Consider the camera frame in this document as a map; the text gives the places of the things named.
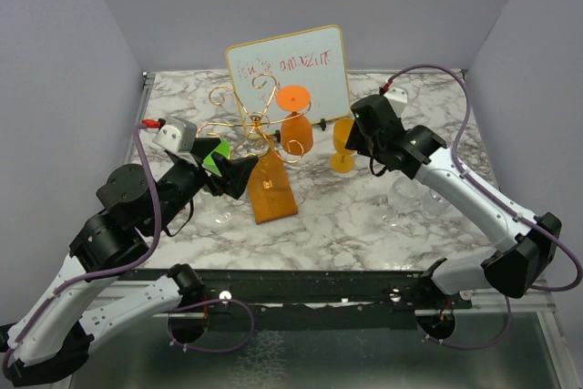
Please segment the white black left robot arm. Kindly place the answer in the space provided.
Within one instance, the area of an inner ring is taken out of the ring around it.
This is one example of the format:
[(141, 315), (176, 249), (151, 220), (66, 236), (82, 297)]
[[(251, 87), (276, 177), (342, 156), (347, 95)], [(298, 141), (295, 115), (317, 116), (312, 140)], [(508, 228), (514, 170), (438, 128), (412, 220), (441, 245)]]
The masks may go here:
[[(2, 371), (13, 387), (61, 381), (78, 371), (102, 343), (128, 325), (164, 312), (207, 310), (225, 302), (211, 299), (202, 278), (187, 263), (169, 268), (149, 286), (111, 304), (90, 304), (127, 271), (147, 261), (170, 221), (194, 206), (195, 195), (210, 187), (215, 196), (234, 199), (246, 189), (256, 156), (228, 159), (214, 154), (218, 138), (197, 138), (190, 158), (174, 155), (162, 179), (152, 175), (134, 135), (138, 164), (116, 169), (97, 191), (102, 211), (87, 220), (42, 297), (19, 322), (1, 328)], [(219, 174), (201, 161), (213, 154)]]

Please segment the yellow plastic wine glass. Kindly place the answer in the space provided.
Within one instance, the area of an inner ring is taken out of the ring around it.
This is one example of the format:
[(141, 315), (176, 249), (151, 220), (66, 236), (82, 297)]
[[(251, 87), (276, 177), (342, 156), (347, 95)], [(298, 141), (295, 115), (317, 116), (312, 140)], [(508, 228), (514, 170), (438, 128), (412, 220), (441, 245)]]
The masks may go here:
[(352, 127), (353, 120), (343, 118), (338, 120), (333, 128), (332, 143), (335, 152), (330, 159), (330, 166), (337, 173), (348, 173), (354, 168), (353, 150), (346, 147)]

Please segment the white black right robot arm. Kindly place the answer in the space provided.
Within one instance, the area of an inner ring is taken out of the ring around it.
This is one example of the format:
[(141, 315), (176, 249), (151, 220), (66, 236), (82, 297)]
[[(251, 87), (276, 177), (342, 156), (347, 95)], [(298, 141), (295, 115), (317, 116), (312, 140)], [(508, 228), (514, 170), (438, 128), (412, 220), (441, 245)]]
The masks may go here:
[(388, 99), (364, 97), (352, 104), (354, 124), (348, 149), (373, 159), (386, 171), (399, 170), (433, 190), (461, 211), (488, 238), (491, 248), (456, 260), (435, 262), (418, 286), (420, 301), (438, 308), (451, 295), (494, 288), (518, 299), (554, 259), (562, 223), (551, 212), (536, 215), (491, 188), (471, 184), (478, 175), (460, 171), (445, 141), (430, 128), (406, 129)]

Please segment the orange plastic wine glass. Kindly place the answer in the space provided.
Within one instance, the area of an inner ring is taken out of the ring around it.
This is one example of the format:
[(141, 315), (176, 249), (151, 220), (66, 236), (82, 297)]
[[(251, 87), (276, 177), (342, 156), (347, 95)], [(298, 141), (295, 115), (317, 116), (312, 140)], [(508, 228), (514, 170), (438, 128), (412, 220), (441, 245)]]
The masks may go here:
[(283, 87), (276, 97), (278, 107), (288, 115), (281, 123), (281, 146), (290, 155), (301, 157), (313, 147), (312, 124), (305, 116), (311, 109), (310, 92), (302, 86)]

